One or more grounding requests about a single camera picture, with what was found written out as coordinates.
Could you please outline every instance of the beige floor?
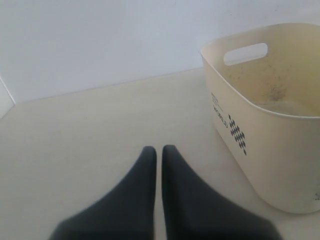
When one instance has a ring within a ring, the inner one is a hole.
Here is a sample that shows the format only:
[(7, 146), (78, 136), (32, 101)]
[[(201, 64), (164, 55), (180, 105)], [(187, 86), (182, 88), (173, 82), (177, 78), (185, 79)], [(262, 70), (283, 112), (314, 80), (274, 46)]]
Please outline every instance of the beige floor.
[[(143, 146), (160, 160), (165, 144), (223, 195), (273, 220), (285, 240), (318, 239), (320, 213), (284, 213), (255, 194), (210, 111), (202, 69), (14, 107), (0, 121), (0, 239), (47, 239), (117, 184)], [(155, 227), (166, 239), (160, 174)]]

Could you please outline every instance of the basket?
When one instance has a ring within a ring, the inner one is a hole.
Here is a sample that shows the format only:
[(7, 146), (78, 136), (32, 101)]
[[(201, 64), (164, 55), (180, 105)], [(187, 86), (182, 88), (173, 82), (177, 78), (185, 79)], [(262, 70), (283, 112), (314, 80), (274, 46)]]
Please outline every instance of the basket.
[[(265, 53), (245, 51), (261, 45)], [(227, 62), (237, 49), (251, 56)], [(257, 194), (286, 212), (319, 210), (320, 27), (257, 28), (201, 55), (214, 125)]]

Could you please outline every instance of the basket handle hole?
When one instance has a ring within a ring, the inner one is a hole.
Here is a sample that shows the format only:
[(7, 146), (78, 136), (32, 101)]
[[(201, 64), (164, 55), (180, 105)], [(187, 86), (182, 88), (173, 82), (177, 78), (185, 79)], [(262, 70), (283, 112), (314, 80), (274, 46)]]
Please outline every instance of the basket handle hole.
[(228, 51), (224, 55), (223, 61), (225, 65), (232, 66), (264, 58), (267, 54), (268, 45), (266, 43), (258, 43)]

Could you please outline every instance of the plastic basket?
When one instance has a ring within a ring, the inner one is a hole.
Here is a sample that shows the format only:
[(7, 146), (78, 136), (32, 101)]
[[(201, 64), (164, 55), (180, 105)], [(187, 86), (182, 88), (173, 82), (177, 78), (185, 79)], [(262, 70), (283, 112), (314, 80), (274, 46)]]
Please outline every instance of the plastic basket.
[[(261, 43), (265, 56), (224, 62)], [(320, 27), (262, 27), (210, 42), (201, 55), (214, 125), (258, 195), (286, 212), (319, 210)]]

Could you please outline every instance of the white wall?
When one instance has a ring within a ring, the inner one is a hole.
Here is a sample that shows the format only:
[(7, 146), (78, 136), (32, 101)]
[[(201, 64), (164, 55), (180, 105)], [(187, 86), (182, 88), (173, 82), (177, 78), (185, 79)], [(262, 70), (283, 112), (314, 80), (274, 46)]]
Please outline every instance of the white wall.
[(0, 119), (14, 106), (5, 85), (0, 79)]
[(3, 0), (0, 74), (16, 102), (184, 71), (220, 36), (320, 24), (319, 0)]

